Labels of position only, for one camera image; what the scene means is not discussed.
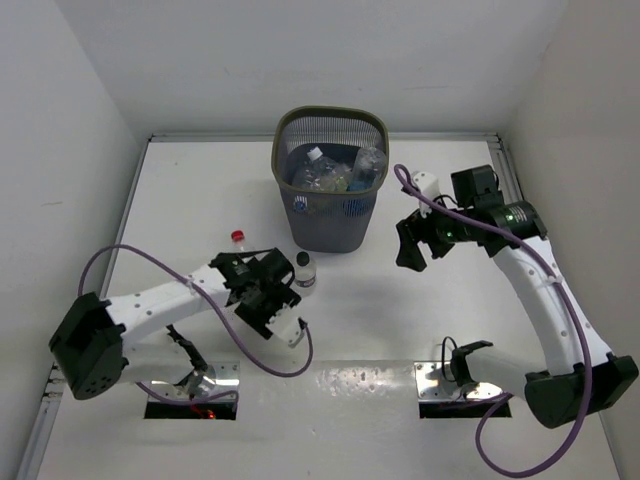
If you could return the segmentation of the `red label water bottle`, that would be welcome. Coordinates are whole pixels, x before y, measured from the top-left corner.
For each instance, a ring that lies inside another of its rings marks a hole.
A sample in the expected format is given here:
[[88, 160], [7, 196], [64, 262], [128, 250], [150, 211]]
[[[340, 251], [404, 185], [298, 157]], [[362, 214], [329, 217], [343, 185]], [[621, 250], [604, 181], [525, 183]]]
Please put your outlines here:
[[230, 234], [232, 247], [235, 252], [246, 253], [252, 250], [250, 242], [242, 230], [234, 230]]

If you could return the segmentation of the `clear bottle blue cap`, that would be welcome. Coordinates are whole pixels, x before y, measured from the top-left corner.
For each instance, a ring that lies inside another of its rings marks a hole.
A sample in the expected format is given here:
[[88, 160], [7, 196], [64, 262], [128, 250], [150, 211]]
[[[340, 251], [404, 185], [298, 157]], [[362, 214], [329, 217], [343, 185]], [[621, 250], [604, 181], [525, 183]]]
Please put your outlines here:
[[345, 164], [327, 157], [319, 147], [307, 152], [312, 171], [312, 186], [324, 193], [346, 192], [351, 181], [352, 170]]
[[307, 167], [299, 168], [293, 175], [291, 186], [305, 191], [313, 191], [316, 187], [316, 174]]

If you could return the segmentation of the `blue label water bottle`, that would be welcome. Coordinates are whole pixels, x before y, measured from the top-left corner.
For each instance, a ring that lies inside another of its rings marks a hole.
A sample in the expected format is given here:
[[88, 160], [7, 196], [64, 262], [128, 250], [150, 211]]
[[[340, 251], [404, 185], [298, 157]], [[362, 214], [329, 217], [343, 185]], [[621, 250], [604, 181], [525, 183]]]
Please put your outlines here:
[[293, 200], [292, 210], [296, 214], [309, 215], [313, 212], [312, 204], [307, 196], [296, 196]]

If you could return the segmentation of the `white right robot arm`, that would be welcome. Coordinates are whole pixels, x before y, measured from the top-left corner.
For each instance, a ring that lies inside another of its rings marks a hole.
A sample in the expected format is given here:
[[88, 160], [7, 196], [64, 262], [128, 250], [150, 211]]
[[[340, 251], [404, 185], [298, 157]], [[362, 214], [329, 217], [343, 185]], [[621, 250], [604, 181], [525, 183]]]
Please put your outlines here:
[[638, 378], [629, 355], [617, 356], [601, 339], [564, 280], [547, 229], [527, 201], [507, 203], [489, 165], [452, 174], [456, 208], [438, 203], [437, 178], [394, 173], [418, 208], [399, 221], [396, 263], [421, 272], [427, 245], [432, 258], [460, 243], [482, 248], [505, 275], [533, 325], [544, 354], [541, 364], [519, 360], [480, 340], [456, 348], [448, 366], [459, 387], [494, 384], [524, 399], [534, 417], [554, 429], [612, 407]]

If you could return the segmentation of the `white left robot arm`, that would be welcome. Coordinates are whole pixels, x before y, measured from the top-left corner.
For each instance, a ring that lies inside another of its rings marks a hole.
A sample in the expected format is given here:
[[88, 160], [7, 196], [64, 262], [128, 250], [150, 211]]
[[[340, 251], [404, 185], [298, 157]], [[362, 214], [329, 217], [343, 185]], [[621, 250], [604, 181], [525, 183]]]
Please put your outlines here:
[[189, 386], [208, 365], [175, 325], [208, 310], [257, 367], [293, 377], [251, 353], [224, 313], [231, 309], [263, 339], [277, 338], [290, 348], [310, 338], [301, 297], [292, 288], [294, 267], [279, 249], [222, 252], [189, 274], [159, 267], [171, 281], [110, 298], [78, 293], [49, 341], [75, 399], [95, 398], [119, 383]]

